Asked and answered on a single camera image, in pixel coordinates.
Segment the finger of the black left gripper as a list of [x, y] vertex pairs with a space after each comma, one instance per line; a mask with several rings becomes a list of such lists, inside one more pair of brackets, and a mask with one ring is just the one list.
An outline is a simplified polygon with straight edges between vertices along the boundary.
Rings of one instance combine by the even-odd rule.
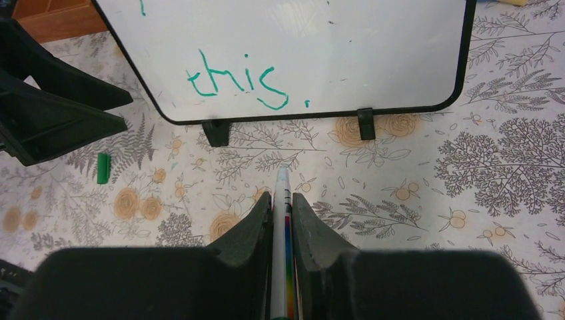
[[133, 102], [131, 94], [54, 57], [12, 18], [1, 18], [1, 70], [31, 76], [47, 93], [102, 111]]
[[1, 72], [1, 150], [24, 166], [58, 158], [127, 129], [120, 116]]

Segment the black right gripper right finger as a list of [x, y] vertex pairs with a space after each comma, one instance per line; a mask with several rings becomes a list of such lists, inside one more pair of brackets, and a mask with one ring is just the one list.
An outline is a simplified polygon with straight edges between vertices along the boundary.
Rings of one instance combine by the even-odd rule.
[[292, 196], [303, 319], [539, 319], [503, 256], [470, 250], [367, 250]]

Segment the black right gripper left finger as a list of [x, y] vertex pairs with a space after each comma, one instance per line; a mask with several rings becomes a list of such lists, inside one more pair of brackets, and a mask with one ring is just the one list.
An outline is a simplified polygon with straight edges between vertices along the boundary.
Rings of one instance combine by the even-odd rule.
[[267, 319], [271, 195], [205, 247], [74, 247], [32, 274], [8, 319]]

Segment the green capped whiteboard marker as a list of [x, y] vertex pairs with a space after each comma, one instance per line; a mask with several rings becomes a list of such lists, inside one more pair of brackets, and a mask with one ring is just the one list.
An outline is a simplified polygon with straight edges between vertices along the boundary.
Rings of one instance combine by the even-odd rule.
[[273, 195], [271, 319], [296, 319], [296, 289], [291, 225], [291, 192], [287, 167], [277, 173]]

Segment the green marker cap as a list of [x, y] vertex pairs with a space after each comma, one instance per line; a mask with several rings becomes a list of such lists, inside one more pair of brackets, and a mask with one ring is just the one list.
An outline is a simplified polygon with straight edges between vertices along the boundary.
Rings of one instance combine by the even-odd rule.
[[111, 175], [111, 156], [107, 153], [97, 155], [97, 183], [105, 185], [109, 182]]

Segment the white board with black frame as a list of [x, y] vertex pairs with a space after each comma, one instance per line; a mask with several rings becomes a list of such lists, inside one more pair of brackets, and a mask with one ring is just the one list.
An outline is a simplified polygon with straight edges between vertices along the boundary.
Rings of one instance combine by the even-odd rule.
[[95, 1], [159, 114], [203, 126], [431, 113], [462, 93], [475, 1]]

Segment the wooden compartment tray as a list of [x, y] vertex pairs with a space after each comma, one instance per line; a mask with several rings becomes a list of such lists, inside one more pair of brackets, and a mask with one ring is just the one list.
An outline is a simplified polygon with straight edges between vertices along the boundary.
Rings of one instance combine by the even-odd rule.
[[12, 18], [39, 43], [108, 30], [90, 0], [20, 0]]

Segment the floral patterned tablecloth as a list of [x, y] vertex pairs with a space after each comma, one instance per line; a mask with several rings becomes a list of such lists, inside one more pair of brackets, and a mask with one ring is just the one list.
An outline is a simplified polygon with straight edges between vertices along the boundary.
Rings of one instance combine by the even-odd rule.
[[[226, 148], [166, 122], [109, 32], [45, 44], [126, 89], [128, 129], [26, 167], [1, 154], [1, 258], [34, 270], [68, 247], [207, 245], [286, 165], [292, 188], [360, 249], [507, 258], [544, 319], [564, 318], [564, 2], [479, 1], [464, 90], [436, 113], [238, 123]], [[97, 155], [111, 175], [97, 183]]]

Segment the blue cartoon print cloth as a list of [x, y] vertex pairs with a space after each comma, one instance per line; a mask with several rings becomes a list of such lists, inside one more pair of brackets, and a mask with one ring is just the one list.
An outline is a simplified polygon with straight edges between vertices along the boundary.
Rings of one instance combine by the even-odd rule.
[[509, 5], [514, 5], [514, 6], [525, 6], [528, 2], [528, 0], [498, 0], [501, 3], [506, 3]]

